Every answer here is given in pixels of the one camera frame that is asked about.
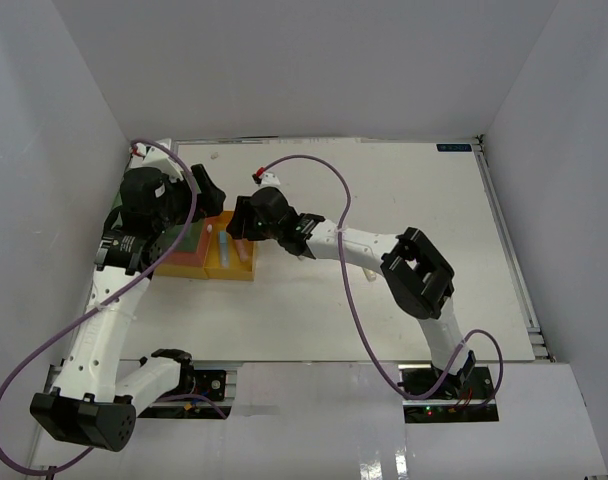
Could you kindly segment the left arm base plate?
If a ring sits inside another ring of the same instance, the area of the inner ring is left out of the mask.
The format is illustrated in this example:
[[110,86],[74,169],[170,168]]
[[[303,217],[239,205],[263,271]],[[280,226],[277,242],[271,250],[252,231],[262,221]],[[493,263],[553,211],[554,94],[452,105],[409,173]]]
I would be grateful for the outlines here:
[[189,397],[158,402],[139,417],[165,420],[224,420],[232,410],[236,395],[235,369],[197,368]]

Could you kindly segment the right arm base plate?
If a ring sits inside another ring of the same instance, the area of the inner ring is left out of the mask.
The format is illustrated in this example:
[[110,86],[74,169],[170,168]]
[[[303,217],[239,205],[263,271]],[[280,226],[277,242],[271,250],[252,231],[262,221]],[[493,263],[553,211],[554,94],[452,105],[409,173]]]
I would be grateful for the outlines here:
[[[419,395],[431,387],[437,375],[428,364],[401,365],[398,367],[398,387],[407,394]],[[475,367],[464,386],[457,389],[444,384],[425,400],[404,400],[403,412],[407,425],[451,423],[495,423],[499,413],[495,399],[494,382],[488,367]]]

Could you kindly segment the red drawer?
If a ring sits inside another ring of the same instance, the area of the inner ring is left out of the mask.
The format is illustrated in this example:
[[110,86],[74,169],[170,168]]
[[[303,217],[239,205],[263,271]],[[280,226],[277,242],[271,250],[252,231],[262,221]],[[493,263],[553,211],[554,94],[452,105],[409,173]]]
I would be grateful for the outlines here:
[[181,251],[180,248],[177,248],[162,262],[162,264],[202,268],[206,260],[211,238],[212,228],[207,226],[198,236],[196,236],[198,242],[193,251]]

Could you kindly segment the yellow drawer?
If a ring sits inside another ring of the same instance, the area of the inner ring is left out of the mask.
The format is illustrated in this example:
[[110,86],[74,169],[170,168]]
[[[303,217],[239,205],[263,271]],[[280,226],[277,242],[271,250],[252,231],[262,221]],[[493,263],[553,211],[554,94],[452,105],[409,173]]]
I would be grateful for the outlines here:
[[199,280],[255,279],[256,244],[233,240],[226,232],[233,212],[225,210],[217,217],[193,224],[188,237],[155,270],[164,277]]

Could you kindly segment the orange cap highlighter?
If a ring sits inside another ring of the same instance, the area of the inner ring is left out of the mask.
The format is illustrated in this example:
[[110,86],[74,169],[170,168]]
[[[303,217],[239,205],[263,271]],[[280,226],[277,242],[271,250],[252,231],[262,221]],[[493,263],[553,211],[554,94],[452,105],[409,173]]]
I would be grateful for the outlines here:
[[245,246],[244,241],[241,240],[241,239],[237,239],[237,240],[234,241],[234,246],[235,246],[235,250],[236,250],[236,252],[238,254],[239,260],[242,263],[248,262],[250,256],[249,256],[249,253],[248,253],[248,250],[247,250],[247,248]]

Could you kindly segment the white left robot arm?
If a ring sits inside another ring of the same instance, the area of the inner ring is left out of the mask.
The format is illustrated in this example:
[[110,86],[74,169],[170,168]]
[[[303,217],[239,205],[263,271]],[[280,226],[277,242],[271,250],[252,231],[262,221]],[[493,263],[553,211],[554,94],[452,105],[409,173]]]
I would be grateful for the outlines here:
[[92,316],[80,326],[50,391],[31,401],[31,415],[53,439],[118,452],[151,404],[193,392],[192,356],[179,349],[158,349],[137,370],[117,377],[129,326],[153,277],[150,267],[168,250],[164,233],[223,211],[225,194],[204,166],[190,171],[195,190],[179,172],[143,166],[124,174],[95,258],[87,304]]

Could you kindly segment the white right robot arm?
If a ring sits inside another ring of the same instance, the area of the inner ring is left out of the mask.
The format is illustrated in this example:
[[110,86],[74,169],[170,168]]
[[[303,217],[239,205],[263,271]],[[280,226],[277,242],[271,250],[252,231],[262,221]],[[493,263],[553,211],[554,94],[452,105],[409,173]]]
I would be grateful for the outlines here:
[[470,389],[475,356],[454,312],[454,270],[421,230],[342,230],[321,215],[297,212],[278,188],[263,187],[237,198],[227,232],[235,240],[274,240],[296,257],[344,260],[382,276],[395,304],[420,325],[437,390],[456,399]]

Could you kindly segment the blue cap highlighter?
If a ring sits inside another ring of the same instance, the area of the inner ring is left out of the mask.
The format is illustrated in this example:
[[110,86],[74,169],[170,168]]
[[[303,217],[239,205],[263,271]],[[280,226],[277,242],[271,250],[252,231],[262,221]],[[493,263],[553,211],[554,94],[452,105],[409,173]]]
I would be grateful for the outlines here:
[[218,232],[219,263],[223,269],[230,267],[230,237],[225,230]]

